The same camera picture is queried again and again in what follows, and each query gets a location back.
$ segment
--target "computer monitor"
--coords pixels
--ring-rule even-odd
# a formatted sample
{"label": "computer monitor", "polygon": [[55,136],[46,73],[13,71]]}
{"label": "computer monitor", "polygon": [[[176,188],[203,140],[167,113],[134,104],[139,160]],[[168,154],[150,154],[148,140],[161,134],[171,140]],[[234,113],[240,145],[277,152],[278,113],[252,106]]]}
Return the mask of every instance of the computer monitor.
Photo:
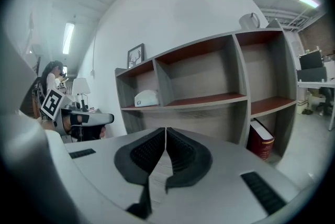
{"label": "computer monitor", "polygon": [[299,57],[299,61],[302,70],[323,67],[322,56],[319,50],[306,55],[302,55],[301,57]]}

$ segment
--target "white wall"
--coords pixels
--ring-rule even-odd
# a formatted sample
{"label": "white wall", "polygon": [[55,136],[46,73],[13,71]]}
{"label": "white wall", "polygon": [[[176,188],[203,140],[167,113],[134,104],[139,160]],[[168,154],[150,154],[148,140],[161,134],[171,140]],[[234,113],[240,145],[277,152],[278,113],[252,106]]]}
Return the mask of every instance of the white wall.
{"label": "white wall", "polygon": [[30,16],[35,0],[4,0],[0,26],[4,29],[12,46],[23,58],[29,52]]}
{"label": "white wall", "polygon": [[50,63],[51,59],[49,59],[45,55],[38,55],[37,58],[38,57],[41,57],[40,67],[39,67],[39,71],[38,71],[38,76],[41,77],[44,69]]}
{"label": "white wall", "polygon": [[294,63],[297,70],[301,70],[299,55],[304,54],[304,48],[300,36],[296,32],[286,31],[285,37],[289,44],[291,45],[294,52]]}
{"label": "white wall", "polygon": [[25,54],[23,59],[27,62],[28,66],[33,68],[37,64],[37,57],[35,54]]}
{"label": "white wall", "polygon": [[265,17],[252,0],[117,0],[99,23],[95,78],[90,76],[93,42],[78,73],[91,88],[89,106],[115,115],[115,122],[107,127],[113,136],[126,134],[114,70],[126,68],[128,50],[144,43],[150,58],[196,39],[239,30],[240,17],[251,12],[266,27]]}

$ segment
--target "curved white wall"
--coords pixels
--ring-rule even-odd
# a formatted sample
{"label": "curved white wall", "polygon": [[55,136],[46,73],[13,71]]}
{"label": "curved white wall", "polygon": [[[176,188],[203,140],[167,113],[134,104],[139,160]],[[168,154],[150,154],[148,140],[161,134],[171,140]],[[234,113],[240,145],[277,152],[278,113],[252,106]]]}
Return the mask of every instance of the curved white wall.
{"label": "curved white wall", "polygon": [[251,12],[256,12],[261,27],[266,27],[267,21],[253,0],[117,0],[97,31],[95,78],[90,76],[93,42],[78,73],[90,85],[89,105],[113,113],[115,122],[107,130],[113,136],[125,135],[114,70],[126,68],[128,50],[144,43],[150,58],[193,40],[238,30],[240,17]]}

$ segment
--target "wooden shelf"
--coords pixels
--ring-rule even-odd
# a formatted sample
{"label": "wooden shelf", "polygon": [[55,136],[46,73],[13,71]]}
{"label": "wooden shelf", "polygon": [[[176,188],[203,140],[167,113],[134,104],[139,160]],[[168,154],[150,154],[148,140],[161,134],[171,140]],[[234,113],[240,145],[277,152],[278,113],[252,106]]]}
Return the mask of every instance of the wooden shelf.
{"label": "wooden shelf", "polygon": [[118,74],[116,77],[124,76],[124,77],[135,77],[141,75],[143,73],[153,71],[153,63],[152,60],[144,61],[130,69],[124,70]]}
{"label": "wooden shelf", "polygon": [[240,46],[248,46],[251,44],[267,43],[277,36],[282,34],[280,29],[278,30],[267,30],[267,31],[251,31],[236,34],[237,40]]}
{"label": "wooden shelf", "polygon": [[251,103],[251,117],[261,117],[296,104],[295,100],[283,97],[270,97]]}
{"label": "wooden shelf", "polygon": [[185,46],[157,57],[156,60],[170,65],[172,63],[221,50],[231,36],[222,36]]}
{"label": "wooden shelf", "polygon": [[203,96],[196,98],[187,98],[175,100],[165,107],[160,106],[148,106],[148,107],[135,107],[134,105],[122,108],[121,110],[136,110],[136,111],[167,111],[173,109],[201,109],[207,107],[208,109],[213,108],[213,106],[225,105],[229,103],[239,102],[247,100],[247,97],[238,93],[226,93],[213,96]]}

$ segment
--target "framed picture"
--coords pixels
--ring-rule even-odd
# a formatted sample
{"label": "framed picture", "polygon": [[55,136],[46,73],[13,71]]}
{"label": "framed picture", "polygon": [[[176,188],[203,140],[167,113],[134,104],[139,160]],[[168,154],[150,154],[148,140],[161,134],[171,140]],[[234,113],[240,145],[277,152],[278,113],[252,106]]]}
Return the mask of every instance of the framed picture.
{"label": "framed picture", "polygon": [[128,51],[127,68],[136,66],[144,61],[144,43]]}

